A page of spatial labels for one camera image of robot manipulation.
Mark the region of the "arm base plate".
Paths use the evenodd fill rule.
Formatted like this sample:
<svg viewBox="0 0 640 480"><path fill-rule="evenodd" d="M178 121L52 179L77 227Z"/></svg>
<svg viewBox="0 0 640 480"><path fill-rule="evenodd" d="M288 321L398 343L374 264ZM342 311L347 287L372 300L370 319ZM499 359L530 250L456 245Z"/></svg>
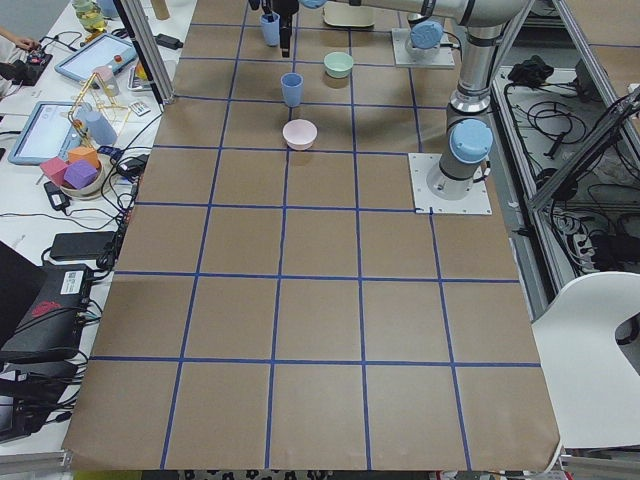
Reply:
<svg viewBox="0 0 640 480"><path fill-rule="evenodd" d="M436 215L491 215L481 165L476 166L471 178L453 180L441 172L440 158L437 153L408 154L414 211Z"/></svg>
<svg viewBox="0 0 640 480"><path fill-rule="evenodd" d="M397 67L440 70L455 67L449 37L439 24L394 28L392 46Z"/></svg>

